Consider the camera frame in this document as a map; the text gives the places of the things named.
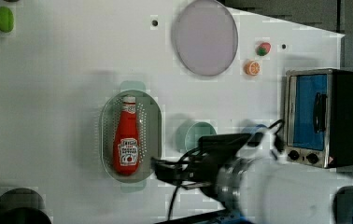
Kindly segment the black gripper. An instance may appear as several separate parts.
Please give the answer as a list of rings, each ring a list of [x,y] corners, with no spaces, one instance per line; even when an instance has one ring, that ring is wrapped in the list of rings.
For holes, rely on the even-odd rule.
[[[199,189],[206,196],[217,195],[219,170],[231,161],[248,142],[249,133],[229,133],[202,136],[198,153],[184,172],[182,163],[151,158],[150,164],[156,177],[162,182],[183,189]]]

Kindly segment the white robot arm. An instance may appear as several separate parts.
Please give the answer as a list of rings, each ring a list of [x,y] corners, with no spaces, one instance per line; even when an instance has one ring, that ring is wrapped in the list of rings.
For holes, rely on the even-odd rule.
[[[153,158],[151,167],[251,224],[353,224],[353,178],[287,162],[280,142],[271,131],[202,136],[177,161]]]

